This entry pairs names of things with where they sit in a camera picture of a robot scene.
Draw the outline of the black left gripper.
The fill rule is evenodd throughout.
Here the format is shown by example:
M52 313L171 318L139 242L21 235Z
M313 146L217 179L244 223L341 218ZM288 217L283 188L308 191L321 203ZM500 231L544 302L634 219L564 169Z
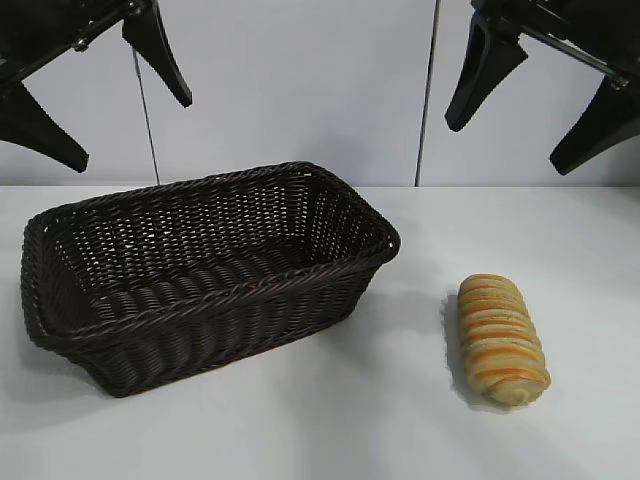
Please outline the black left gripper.
M123 21L123 39L140 54L182 106L188 87L170 47L157 1L1 2L1 83L19 83L66 51L84 51ZM26 87L1 93L1 140L39 152L82 173L89 154L59 127Z

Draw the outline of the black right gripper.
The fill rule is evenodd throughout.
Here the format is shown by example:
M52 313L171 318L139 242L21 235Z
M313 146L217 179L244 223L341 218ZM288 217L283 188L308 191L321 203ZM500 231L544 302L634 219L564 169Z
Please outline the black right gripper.
M522 33L608 75L550 155L560 175L639 135L639 3L630 1L473 1L465 59L445 113L459 132L528 55Z

